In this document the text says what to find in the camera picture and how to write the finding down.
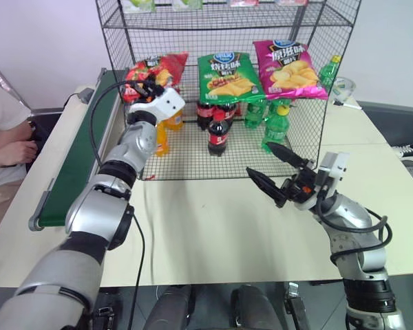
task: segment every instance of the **pink chip bag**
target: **pink chip bag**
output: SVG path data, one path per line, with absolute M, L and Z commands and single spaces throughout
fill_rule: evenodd
M 254 41 L 259 76 L 268 100 L 319 98 L 328 94 L 312 66 L 308 46 L 289 40 Z

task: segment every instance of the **cable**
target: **cable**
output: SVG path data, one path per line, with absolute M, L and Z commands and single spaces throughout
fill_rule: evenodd
M 366 232 L 374 232 L 375 230 L 380 230 L 381 228 L 383 228 L 385 226 L 385 224 L 387 223 L 387 217 L 380 217 L 379 215 L 377 215 L 376 213 L 370 213 L 370 210 L 367 210 L 371 215 L 373 215 L 374 217 L 379 219 L 379 222 L 376 225 L 373 225 L 371 227 L 368 228 L 349 228 L 349 227 L 345 227 L 343 225 L 335 225 L 334 223 L 331 223 L 329 220 L 327 220 L 327 218 L 324 216 L 323 211 L 321 210 L 321 203 L 323 201 L 322 197 L 318 197 L 317 198 L 317 203 L 315 204 L 315 211 L 318 215 L 318 217 L 321 219 L 321 222 L 323 222 L 325 225 L 339 230 L 340 232 L 356 232 L 358 234 L 363 234 Z
M 143 93 L 145 92 L 144 89 L 137 86 L 137 84 L 143 84 L 143 83 L 145 83 L 144 80 L 124 80 L 124 81 L 115 82 L 114 84 L 108 86 L 108 88 L 106 88 L 101 93 L 101 95 L 96 99 L 95 103 L 92 104 L 90 108 L 90 121 L 89 121 L 90 144 L 92 145 L 92 151 L 96 158 L 96 162 L 98 163 L 98 166 L 100 168 L 103 165 L 103 163 L 101 162 L 101 158 L 99 157 L 98 148 L 96 147 L 95 137 L 94 137 L 94 115 L 95 115 L 95 110 L 97 106 L 99 105 L 99 102 L 113 89 L 123 86 L 123 85 L 131 85 L 133 89 L 135 89 L 139 94 L 143 95 Z
M 350 325 L 349 325 L 349 316 L 347 315 L 347 313 L 346 313 L 346 319 L 345 319 L 345 322 L 346 322 L 346 330 L 350 330 Z
M 379 215 L 377 215 L 376 213 L 371 213 L 371 215 L 373 215 L 374 217 L 377 217 L 378 219 L 382 219 L 379 217 Z M 345 256 L 347 254 L 352 254 L 352 253 L 361 253 L 361 252 L 365 252 L 365 251 L 373 251 L 373 250 L 378 250 L 381 248 L 384 248 L 386 245 L 388 245 L 388 243 L 391 242 L 392 237 L 393 237 L 393 232 L 392 229 L 390 228 L 390 226 L 388 225 L 388 223 L 385 224 L 385 229 L 387 230 L 387 238 L 385 239 L 384 242 L 380 243 L 380 244 L 376 244 L 373 246 L 368 246 L 368 247 L 358 247 L 357 249 L 351 249 L 351 250 L 345 250 L 345 251 L 340 251 L 340 252 L 335 252 L 334 254 L 332 254 L 330 256 L 330 261 L 332 261 L 332 263 L 334 265 L 336 265 L 336 261 L 340 256 Z
M 70 98 L 71 98 L 73 95 L 78 95 L 78 93 L 72 93 L 72 94 L 70 94 L 70 95 L 67 97 L 66 102 L 64 102 L 63 109 L 66 108 L 66 105 L 68 104 Z
M 142 254 L 140 256 L 138 275 L 136 277 L 136 284 L 135 284 L 135 293 L 133 295 L 133 303 L 131 305 L 129 327 L 127 328 L 127 330 L 131 330 L 131 326 L 133 325 L 133 315 L 135 314 L 136 299 L 138 297 L 140 273 L 142 271 L 142 264 L 144 263 L 144 255 L 145 255 L 145 237 L 144 237 L 144 233 L 142 232 L 142 229 L 139 225 L 138 219 L 136 218 L 135 214 L 133 214 L 133 218 L 135 219 L 136 227 L 138 227 L 138 230 L 139 230 L 139 233 L 140 233 L 140 238 L 142 239 Z

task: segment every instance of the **human hand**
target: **human hand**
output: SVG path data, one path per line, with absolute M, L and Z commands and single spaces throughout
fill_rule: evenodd
M 34 141 L 17 141 L 0 149 L 0 166 L 30 163 L 38 150 Z

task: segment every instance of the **green soda bottle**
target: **green soda bottle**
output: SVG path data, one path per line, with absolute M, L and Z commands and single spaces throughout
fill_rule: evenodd
M 289 106 L 279 105 L 276 108 L 275 113 L 269 115 L 266 121 L 266 130 L 264 132 L 264 138 L 262 141 L 262 147 L 268 153 L 271 152 L 269 147 L 266 145 L 267 142 L 284 143 L 284 138 L 286 137 L 286 132 L 289 129 Z
M 260 100 L 248 104 L 248 109 L 245 115 L 245 127 L 248 129 L 256 129 L 263 121 L 264 111 L 268 105 L 266 100 Z
M 290 98 L 278 98 L 276 100 L 272 100 L 269 104 L 268 115 L 264 118 L 264 121 L 267 121 L 271 115 L 277 115 L 277 108 L 280 105 L 286 105 L 287 107 L 290 106 L 292 100 Z
M 330 60 L 330 63 L 324 65 L 319 72 L 319 81 L 321 83 L 321 86 L 323 86 L 327 92 L 330 91 L 330 88 L 332 87 L 332 84 L 335 80 L 335 75 L 337 74 L 340 61 L 341 56 L 334 55 L 332 57 L 332 60 Z

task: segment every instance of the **table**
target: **table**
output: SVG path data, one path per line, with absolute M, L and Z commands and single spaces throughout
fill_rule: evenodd
M 85 111 L 71 98 L 0 225 L 0 287 L 18 287 L 65 238 L 63 228 L 29 231 L 28 219 Z M 413 179 L 384 137 L 361 110 L 329 105 L 320 159 L 326 151 L 351 154 L 338 191 L 389 216 L 389 274 L 413 273 Z M 339 278 L 328 236 L 311 214 L 292 203 L 277 209 L 250 179 L 137 181 L 130 202 L 146 238 L 141 285 Z M 132 224 L 124 244 L 107 253 L 101 285 L 134 285 L 140 253 Z

